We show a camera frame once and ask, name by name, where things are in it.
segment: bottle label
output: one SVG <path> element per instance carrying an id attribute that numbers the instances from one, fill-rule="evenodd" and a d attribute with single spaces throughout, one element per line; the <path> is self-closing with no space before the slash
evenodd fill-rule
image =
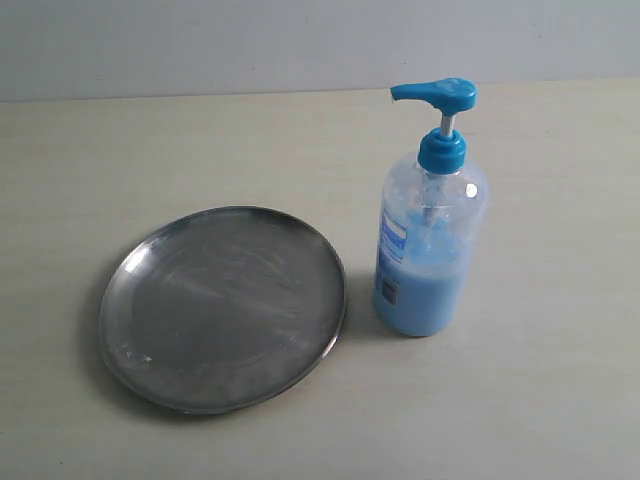
<path id="1" fill-rule="evenodd" d="M 407 244 L 407 229 L 393 220 L 387 212 L 380 219 L 380 250 L 392 260 L 401 262 Z"/>

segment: stainless steel plate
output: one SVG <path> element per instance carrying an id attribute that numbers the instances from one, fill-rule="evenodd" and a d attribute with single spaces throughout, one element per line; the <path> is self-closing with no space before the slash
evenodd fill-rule
<path id="1" fill-rule="evenodd" d="M 100 309 L 103 357 L 126 386 L 187 413 L 271 398 L 336 341 L 342 265 L 290 215 L 226 207 L 177 220 L 136 247 Z"/>

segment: metal plate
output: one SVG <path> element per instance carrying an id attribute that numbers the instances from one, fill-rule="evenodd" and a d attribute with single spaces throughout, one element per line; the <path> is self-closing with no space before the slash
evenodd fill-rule
<path id="1" fill-rule="evenodd" d="M 345 279 L 306 223 L 226 207 L 158 230 L 122 262 L 102 299 L 103 357 L 160 405 L 223 413 L 271 398 L 335 343 Z"/>

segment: blue liquid soap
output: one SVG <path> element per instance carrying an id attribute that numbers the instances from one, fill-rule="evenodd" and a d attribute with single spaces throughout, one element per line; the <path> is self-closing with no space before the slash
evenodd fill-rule
<path id="1" fill-rule="evenodd" d="M 466 160 L 466 143 L 452 129 L 453 115 L 475 104 L 476 89 L 446 79 L 391 92 L 431 103 L 443 120 L 385 182 L 373 304 L 395 330 L 429 336 L 454 317 L 489 198 L 485 176 Z"/>

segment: blue pump head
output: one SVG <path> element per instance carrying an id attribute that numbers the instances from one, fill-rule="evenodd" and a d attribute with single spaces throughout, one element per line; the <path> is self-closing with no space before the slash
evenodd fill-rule
<path id="1" fill-rule="evenodd" d="M 424 100 L 442 112 L 440 128 L 431 130 L 420 142 L 418 163 L 422 168 L 438 175 L 462 168 L 467 144 L 453 129 L 453 121 L 458 112 L 473 108 L 477 93 L 476 86 L 463 78 L 391 87 L 394 100 Z"/>

